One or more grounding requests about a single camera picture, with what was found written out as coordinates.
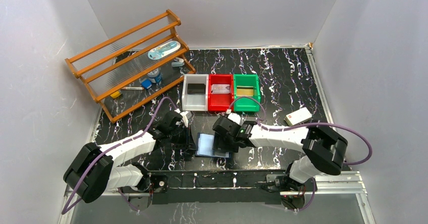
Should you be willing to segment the blue card holder wallet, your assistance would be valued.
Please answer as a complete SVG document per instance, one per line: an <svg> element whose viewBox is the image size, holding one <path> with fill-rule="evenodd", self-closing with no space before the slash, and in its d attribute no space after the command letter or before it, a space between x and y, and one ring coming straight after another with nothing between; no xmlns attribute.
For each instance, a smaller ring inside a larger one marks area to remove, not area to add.
<svg viewBox="0 0 428 224"><path fill-rule="evenodd" d="M197 135L197 151L195 153L198 157L217 157L217 158L231 158L231 153L220 150L214 150L215 136L205 133L198 133Z"/></svg>

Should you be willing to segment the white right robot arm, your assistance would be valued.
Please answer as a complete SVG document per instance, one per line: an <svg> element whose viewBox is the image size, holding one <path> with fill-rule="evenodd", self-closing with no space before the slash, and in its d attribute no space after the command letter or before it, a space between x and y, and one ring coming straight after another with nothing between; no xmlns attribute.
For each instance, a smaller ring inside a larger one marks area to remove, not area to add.
<svg viewBox="0 0 428 224"><path fill-rule="evenodd" d="M240 116L234 114L215 121L212 127L215 150L238 152L246 147L277 147L305 154L289 164L283 176L266 177L268 191L298 191L318 174L337 176L341 173L348 141L325 123L280 128L240 121Z"/></svg>

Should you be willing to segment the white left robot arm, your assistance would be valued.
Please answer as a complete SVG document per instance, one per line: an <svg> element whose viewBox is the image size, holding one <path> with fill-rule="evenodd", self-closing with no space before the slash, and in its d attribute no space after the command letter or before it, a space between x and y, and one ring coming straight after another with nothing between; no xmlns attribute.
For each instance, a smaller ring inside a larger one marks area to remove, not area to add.
<svg viewBox="0 0 428 224"><path fill-rule="evenodd" d="M66 170L63 180L86 203L93 202L106 190L122 187L145 192L152 185L150 171L137 162L129 165L125 162L168 144L187 148L191 137L190 117L189 111L171 110L146 132L140 130L101 146L87 143Z"/></svg>

